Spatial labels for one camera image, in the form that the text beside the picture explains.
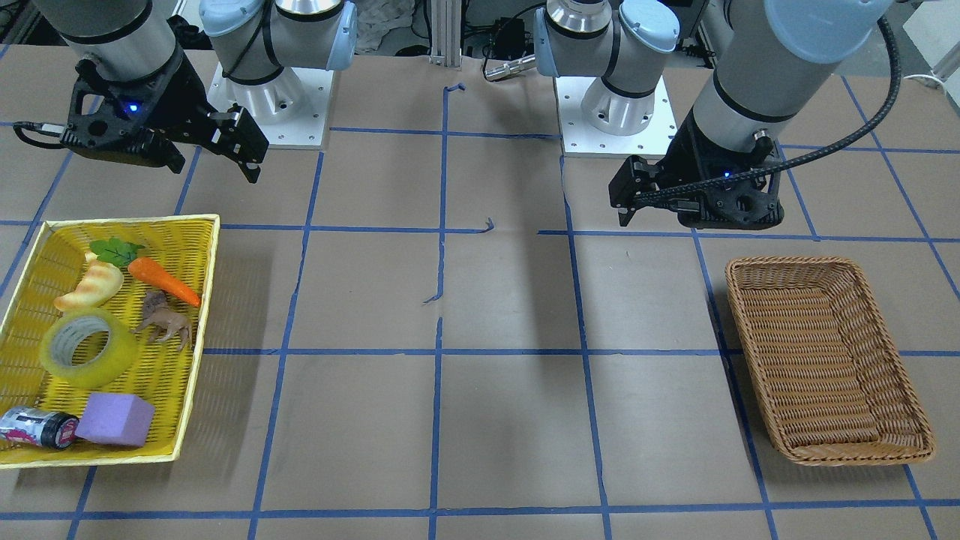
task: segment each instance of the brown animal figurine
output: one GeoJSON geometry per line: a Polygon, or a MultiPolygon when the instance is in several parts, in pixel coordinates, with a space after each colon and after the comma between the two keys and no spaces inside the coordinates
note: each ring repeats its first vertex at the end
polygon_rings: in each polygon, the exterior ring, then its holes
{"type": "Polygon", "coordinates": [[[133,333],[138,333],[150,325],[156,325],[156,328],[153,333],[150,334],[150,337],[147,338],[148,343],[153,343],[154,341],[163,342],[173,337],[175,333],[178,333],[180,335],[180,347],[177,349],[177,352],[180,352],[187,343],[193,342],[193,338],[190,335],[190,319],[187,319],[185,315],[181,315],[167,306],[167,295],[164,294],[163,291],[150,290],[144,295],[143,322],[133,330],[133,333]],[[160,339],[156,339],[156,337],[160,335],[160,332],[164,330],[166,330],[167,333],[160,339]]]}

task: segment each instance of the carrot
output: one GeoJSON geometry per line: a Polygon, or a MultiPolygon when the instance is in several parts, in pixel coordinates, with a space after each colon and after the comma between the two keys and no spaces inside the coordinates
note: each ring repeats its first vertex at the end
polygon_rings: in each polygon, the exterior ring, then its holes
{"type": "Polygon", "coordinates": [[[174,278],[169,272],[149,257],[138,257],[133,260],[127,270],[138,280],[165,290],[193,307],[200,307],[200,296],[186,283],[174,278]]]}
{"type": "Polygon", "coordinates": [[[118,268],[126,268],[131,276],[147,285],[169,292],[190,306],[200,307],[200,296],[186,283],[171,276],[159,262],[137,255],[143,247],[116,237],[90,242],[90,251],[97,255],[97,259],[109,262],[118,268]]]}

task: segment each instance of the yellow tape roll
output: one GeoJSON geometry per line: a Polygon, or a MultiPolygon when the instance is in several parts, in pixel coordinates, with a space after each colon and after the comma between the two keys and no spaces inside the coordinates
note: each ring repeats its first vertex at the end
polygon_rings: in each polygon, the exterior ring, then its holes
{"type": "Polygon", "coordinates": [[[78,388],[93,389],[120,377],[136,357],[136,338],[120,319],[98,307],[69,311],[40,341],[40,365],[54,377],[78,388]],[[77,347],[98,331],[108,334],[107,345],[86,363],[73,365],[77,347]]]}

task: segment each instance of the purple cube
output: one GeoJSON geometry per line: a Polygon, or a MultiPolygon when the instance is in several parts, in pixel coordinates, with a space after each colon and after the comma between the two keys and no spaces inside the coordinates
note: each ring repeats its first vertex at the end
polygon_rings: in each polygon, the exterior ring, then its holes
{"type": "Polygon", "coordinates": [[[93,392],[77,426],[77,436],[100,444],[143,446],[154,406],[133,394],[93,392]]]}

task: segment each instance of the wicker basket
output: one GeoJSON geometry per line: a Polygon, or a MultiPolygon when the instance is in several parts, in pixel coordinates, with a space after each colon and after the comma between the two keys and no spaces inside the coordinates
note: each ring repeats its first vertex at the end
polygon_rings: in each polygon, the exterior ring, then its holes
{"type": "Polygon", "coordinates": [[[763,421],[802,465],[926,461],[935,442],[863,271],[845,258],[727,265],[763,421]]]}
{"type": "MultiPolygon", "coordinates": [[[[200,309],[182,303],[172,305],[191,319],[193,347],[178,352],[177,339],[148,345],[140,337],[133,365],[118,379],[97,389],[136,394],[156,408],[144,447],[110,447],[78,440],[66,450],[54,451],[0,441],[0,469],[151,463],[172,461],[180,455],[204,349],[219,232],[220,216],[213,214],[60,221],[40,227],[0,327],[0,412],[15,405],[77,416],[84,412],[90,391],[48,374],[39,364],[38,351],[41,337],[60,318],[53,299],[73,290],[80,280],[84,252],[91,240],[117,236],[143,244],[149,250],[145,255],[198,291],[202,303],[200,309]]],[[[147,287],[128,275],[120,292],[102,308],[133,328],[140,322],[141,300],[147,287]]],[[[81,355],[92,357],[99,347],[89,341],[79,350],[81,355]]]]}

